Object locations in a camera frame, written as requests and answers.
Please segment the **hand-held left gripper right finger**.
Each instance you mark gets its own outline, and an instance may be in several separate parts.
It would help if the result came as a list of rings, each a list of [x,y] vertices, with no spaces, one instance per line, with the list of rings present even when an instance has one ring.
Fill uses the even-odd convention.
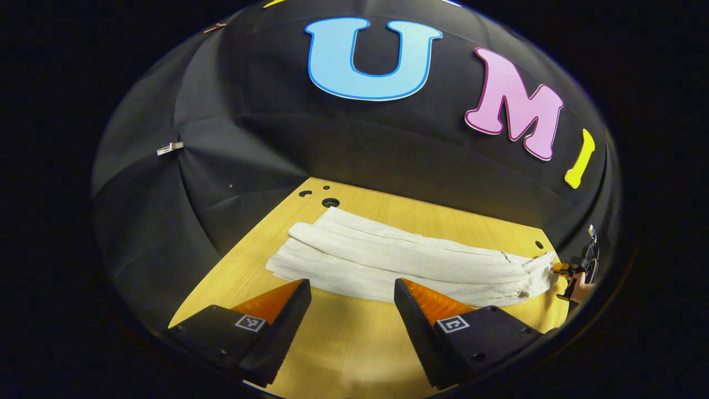
[[[429,384],[439,390],[486,378],[543,336],[498,306],[475,309],[406,278],[394,282],[394,303]]]

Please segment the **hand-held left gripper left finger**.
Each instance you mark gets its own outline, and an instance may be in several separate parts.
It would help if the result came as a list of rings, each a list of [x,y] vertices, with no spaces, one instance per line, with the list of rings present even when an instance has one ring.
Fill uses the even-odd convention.
[[[298,279],[232,308],[210,305],[168,329],[181,349],[238,381],[274,383],[311,304],[309,279]]]

